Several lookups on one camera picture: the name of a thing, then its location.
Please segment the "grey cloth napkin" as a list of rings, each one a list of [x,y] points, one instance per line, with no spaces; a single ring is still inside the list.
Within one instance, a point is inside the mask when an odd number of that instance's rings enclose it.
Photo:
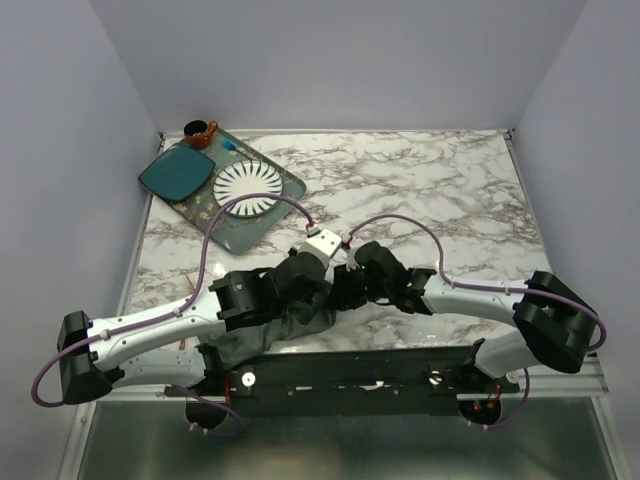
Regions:
[[[269,323],[236,329],[219,337],[210,336],[222,365],[231,368],[268,351],[278,341],[288,341],[328,330],[336,312],[326,306],[326,295],[314,295],[310,303],[292,302],[284,313]]]

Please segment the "gold metal spoon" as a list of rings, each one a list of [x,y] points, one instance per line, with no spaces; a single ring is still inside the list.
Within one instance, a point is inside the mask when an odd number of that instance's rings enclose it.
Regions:
[[[192,281],[189,274],[184,274],[184,277],[187,282],[187,294],[188,294],[188,297],[191,298],[195,293],[195,284]]]

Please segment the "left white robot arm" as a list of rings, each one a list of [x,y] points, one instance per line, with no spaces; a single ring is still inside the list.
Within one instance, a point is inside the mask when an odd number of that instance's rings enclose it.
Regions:
[[[339,247],[339,238],[323,230],[276,267],[231,271],[206,290],[168,304],[165,313],[150,309],[95,320],[83,311],[67,314],[57,339],[63,404],[106,396],[128,378],[125,363],[148,351],[184,338],[219,336],[282,319],[291,305],[325,288],[330,260]]]

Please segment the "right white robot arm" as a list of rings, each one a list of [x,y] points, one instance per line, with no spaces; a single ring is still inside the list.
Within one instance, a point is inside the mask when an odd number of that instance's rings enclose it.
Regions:
[[[501,337],[476,341],[461,365],[461,382],[474,392],[537,365],[579,372],[598,325],[590,306],[549,272],[515,282],[447,281],[434,269],[407,268],[388,248],[369,242],[335,267],[327,305],[347,311],[379,300],[407,314],[457,314],[510,326]]]

